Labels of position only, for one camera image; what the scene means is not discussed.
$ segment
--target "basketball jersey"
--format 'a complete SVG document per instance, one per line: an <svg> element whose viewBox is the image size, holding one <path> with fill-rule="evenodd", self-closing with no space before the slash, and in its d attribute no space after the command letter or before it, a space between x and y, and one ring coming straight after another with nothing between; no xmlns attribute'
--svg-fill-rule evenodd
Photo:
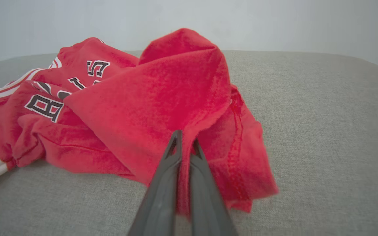
<svg viewBox="0 0 378 236"><path fill-rule="evenodd" d="M148 185L178 129L180 214L189 214L195 138L228 207L250 211L252 199L277 192L261 124L230 83L224 55L189 29L154 40L140 58L89 38L0 88L0 175L44 158Z"/></svg>

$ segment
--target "red cloth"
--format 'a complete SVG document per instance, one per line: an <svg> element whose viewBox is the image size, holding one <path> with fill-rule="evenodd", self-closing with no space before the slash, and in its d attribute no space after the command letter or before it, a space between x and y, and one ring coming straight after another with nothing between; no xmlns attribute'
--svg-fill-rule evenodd
<svg viewBox="0 0 378 236"><path fill-rule="evenodd" d="M72 172L114 173L148 185L181 129L178 213L189 215L195 138L228 207L249 212L253 199L278 191L261 124L230 83L222 52L192 30L154 40L140 58L90 38L62 48L50 69L31 73L32 81L0 105L15 108L3 118L2 140L18 166L44 157ZM36 114L34 106L45 103L58 107Z"/></svg>

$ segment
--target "wall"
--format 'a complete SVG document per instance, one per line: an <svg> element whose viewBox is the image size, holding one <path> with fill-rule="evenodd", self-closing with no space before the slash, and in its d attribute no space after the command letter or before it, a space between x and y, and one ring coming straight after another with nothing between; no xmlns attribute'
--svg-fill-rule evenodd
<svg viewBox="0 0 378 236"><path fill-rule="evenodd" d="M0 60L90 36L142 50L181 27L223 50L326 52L378 64L378 0L0 0Z"/></svg>

